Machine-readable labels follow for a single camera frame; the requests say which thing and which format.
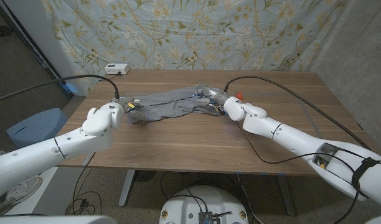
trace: table leg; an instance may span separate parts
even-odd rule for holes
[[[296,210],[294,209],[293,200],[291,199],[288,179],[284,175],[279,175],[278,182],[282,192],[283,201],[285,202],[286,212],[288,215],[293,216],[296,214]]]
[[[121,190],[120,199],[118,201],[119,206],[125,206],[127,204],[129,193],[134,184],[136,170],[127,170],[126,178],[124,179],[123,189]]]

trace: table top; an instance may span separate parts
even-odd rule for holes
[[[359,127],[322,80],[312,72],[250,72],[203,70],[130,70],[112,79],[120,94],[144,96],[157,92],[196,86],[224,88],[241,75],[259,75],[278,82],[354,132],[375,152],[377,145]],[[281,88],[257,79],[242,79],[230,84],[228,93],[243,93],[243,102],[264,108],[268,116],[319,138],[357,144],[347,133]],[[114,97],[114,89],[100,82],[70,117],[59,135],[79,128],[92,107],[99,108]],[[114,143],[97,152],[90,167],[122,167],[138,170],[189,172],[227,172],[249,174],[315,175],[301,159],[267,164],[259,160],[242,132],[228,116],[188,114],[161,121],[131,124],[123,118],[119,130],[113,131]],[[294,157],[271,139],[246,133],[259,155],[276,162]],[[86,155],[69,159],[59,166],[82,166]]]

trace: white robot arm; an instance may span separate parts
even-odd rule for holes
[[[216,105],[222,105],[232,120],[244,119],[244,130],[270,138],[296,156],[322,153],[343,160],[353,170],[356,170],[355,173],[359,175],[359,179],[343,162],[332,156],[312,154],[302,157],[326,182],[350,197],[355,197],[355,188],[357,188],[355,184],[359,180],[361,194],[359,194],[358,200],[365,200],[369,197],[381,205],[380,155],[348,142],[330,141],[310,136],[267,117],[267,112],[263,108],[242,103],[233,96],[228,97],[222,90],[204,87],[198,93],[208,96]]]
[[[0,156],[0,196],[21,182],[81,154],[108,149],[121,126],[127,100],[92,108],[81,128]]]

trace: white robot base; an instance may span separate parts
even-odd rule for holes
[[[213,186],[208,185],[198,185],[189,187],[190,192],[193,196],[201,198],[207,206],[208,211],[206,211],[206,206],[204,202],[200,199],[194,199],[191,197],[187,189],[181,190],[171,197],[161,209],[159,224],[199,224],[199,213],[200,208],[195,200],[200,204],[203,213],[201,216],[202,223],[221,223],[221,224],[247,224],[248,217],[245,207],[240,203],[240,201],[231,195],[230,193]],[[204,220],[209,216],[214,217],[215,221]],[[219,221],[216,221],[216,216],[218,214],[227,213],[225,215],[219,216]]]

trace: floral fabric backdrop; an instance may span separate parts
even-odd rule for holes
[[[307,68],[345,0],[42,0],[73,74]],[[90,91],[96,79],[79,81]]]

